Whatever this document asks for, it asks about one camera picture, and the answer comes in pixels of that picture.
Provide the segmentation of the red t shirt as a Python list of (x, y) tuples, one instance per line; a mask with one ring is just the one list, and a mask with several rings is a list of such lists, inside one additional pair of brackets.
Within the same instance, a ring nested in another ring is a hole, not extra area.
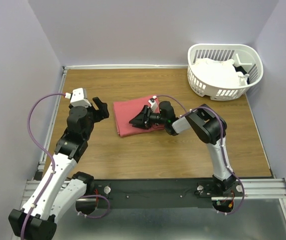
[(154, 125), (150, 129), (144, 130), (133, 127), (131, 124), (129, 124), (129, 121), (134, 118), (145, 105), (148, 105), (149, 107), (151, 106), (151, 104), (148, 102), (150, 99), (153, 99), (157, 104), (159, 104), (159, 100), (155, 95), (148, 95), (128, 101), (116, 101), (113, 103), (117, 133), (120, 137), (127, 137), (164, 129), (163, 125)]

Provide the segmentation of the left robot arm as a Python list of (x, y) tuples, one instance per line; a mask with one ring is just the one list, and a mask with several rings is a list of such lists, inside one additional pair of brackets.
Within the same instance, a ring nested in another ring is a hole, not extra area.
[(47, 172), (23, 207), (13, 209), (9, 215), (14, 235), (23, 240), (51, 240), (60, 217), (78, 199), (92, 198), (95, 204), (99, 199), (107, 199), (98, 194), (94, 178), (83, 172), (74, 174), (68, 187), (61, 190), (88, 147), (94, 124), (109, 117), (107, 104), (98, 97), (93, 98), (95, 106), (85, 98), (80, 103), (74, 97), (70, 99), (67, 127), (50, 157)]

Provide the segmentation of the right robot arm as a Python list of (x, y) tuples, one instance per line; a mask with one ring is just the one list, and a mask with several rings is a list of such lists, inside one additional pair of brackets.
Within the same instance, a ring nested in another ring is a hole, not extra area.
[(203, 104), (177, 117), (169, 101), (162, 101), (158, 105), (159, 112), (145, 105), (131, 120), (135, 128), (148, 130), (154, 125), (163, 125), (171, 136), (193, 129), (198, 138), (206, 144), (213, 167), (213, 191), (224, 196), (235, 187), (244, 194), (244, 186), (234, 173), (228, 159), (226, 149), (227, 124), (213, 109)]

